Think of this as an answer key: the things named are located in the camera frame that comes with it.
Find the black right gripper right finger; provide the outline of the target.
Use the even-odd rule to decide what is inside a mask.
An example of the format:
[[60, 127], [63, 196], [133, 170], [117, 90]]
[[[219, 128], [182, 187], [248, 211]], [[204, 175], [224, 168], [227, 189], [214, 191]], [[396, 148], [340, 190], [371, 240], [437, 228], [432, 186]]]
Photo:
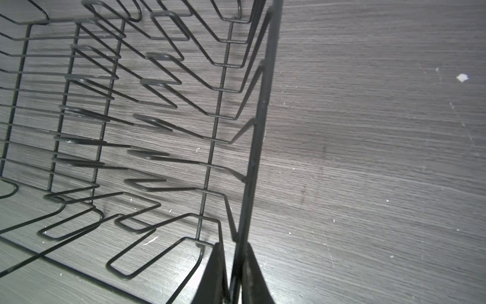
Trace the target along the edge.
[[242, 303], [275, 304], [250, 244], [247, 246], [242, 270]]

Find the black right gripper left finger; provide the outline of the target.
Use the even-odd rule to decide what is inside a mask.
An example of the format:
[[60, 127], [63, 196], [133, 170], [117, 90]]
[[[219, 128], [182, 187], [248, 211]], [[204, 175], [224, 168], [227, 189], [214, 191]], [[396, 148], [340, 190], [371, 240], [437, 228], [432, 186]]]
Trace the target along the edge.
[[224, 246], [216, 243], [192, 300], [192, 304], [223, 303], [227, 289]]

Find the black wire dish rack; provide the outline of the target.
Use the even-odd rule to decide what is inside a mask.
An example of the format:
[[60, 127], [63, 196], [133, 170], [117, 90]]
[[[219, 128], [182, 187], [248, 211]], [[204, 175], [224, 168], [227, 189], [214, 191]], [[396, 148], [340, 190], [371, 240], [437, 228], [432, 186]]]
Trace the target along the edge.
[[282, 1], [1, 2], [1, 284], [45, 266], [132, 303], [242, 270]]

